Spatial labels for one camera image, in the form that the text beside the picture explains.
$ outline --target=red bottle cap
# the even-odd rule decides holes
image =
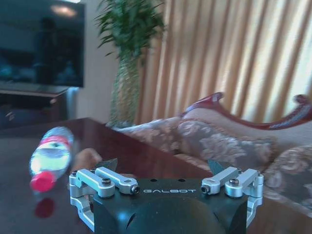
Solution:
[[[30,187],[38,192],[46,192],[54,187],[56,178],[50,171],[35,175],[30,181]]]

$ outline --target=potted plant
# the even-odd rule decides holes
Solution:
[[[140,92],[137,70],[143,48],[162,33],[164,23],[155,0],[103,0],[106,7],[96,18],[102,46],[113,42],[119,58],[114,82],[109,126],[124,128],[135,120]]]

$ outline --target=sofa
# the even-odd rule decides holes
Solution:
[[[279,121],[256,124],[231,115],[215,93],[177,117],[118,131],[210,172],[207,160],[243,171],[259,170],[264,196],[312,217],[312,105],[297,95],[298,106]]]

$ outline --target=floral upholstery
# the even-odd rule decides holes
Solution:
[[[273,137],[237,137],[210,123],[185,119],[178,125],[181,151],[201,158],[228,162],[242,170],[265,170],[274,160]]]
[[[264,172],[265,196],[292,206],[312,217],[312,145],[282,153]]]
[[[180,148],[180,140],[176,133],[179,120],[179,117],[158,119],[118,131],[162,151],[175,154]]]

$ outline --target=bottle label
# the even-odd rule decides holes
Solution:
[[[65,137],[62,136],[49,136],[41,140],[37,149],[58,148],[70,150],[70,144]]]

